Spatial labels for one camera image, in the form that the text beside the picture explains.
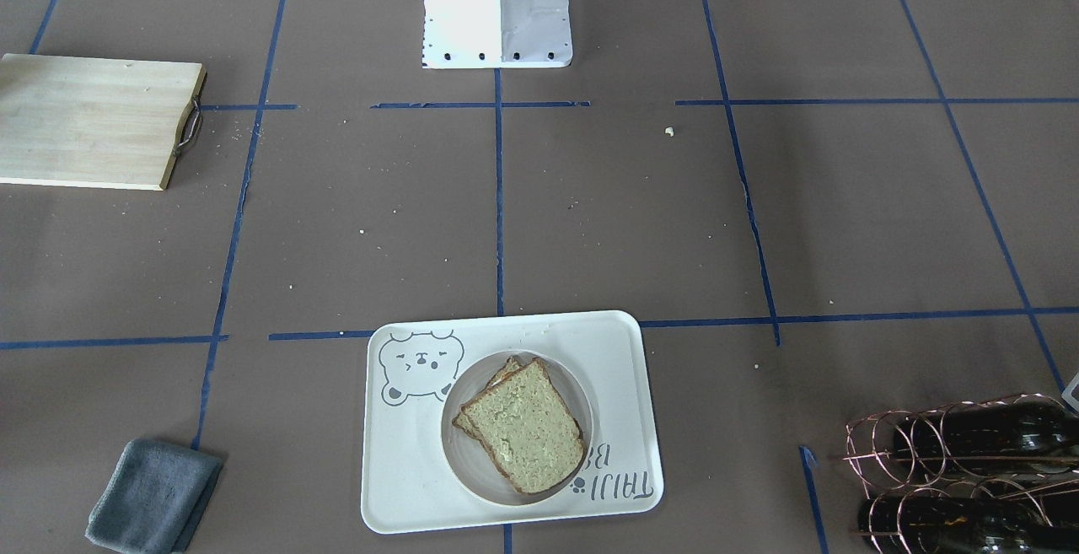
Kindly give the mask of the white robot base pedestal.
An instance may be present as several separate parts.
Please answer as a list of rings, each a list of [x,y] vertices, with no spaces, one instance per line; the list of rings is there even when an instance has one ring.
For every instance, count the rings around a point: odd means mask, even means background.
[[[569,0],[423,0],[421,65],[540,69],[573,60]]]

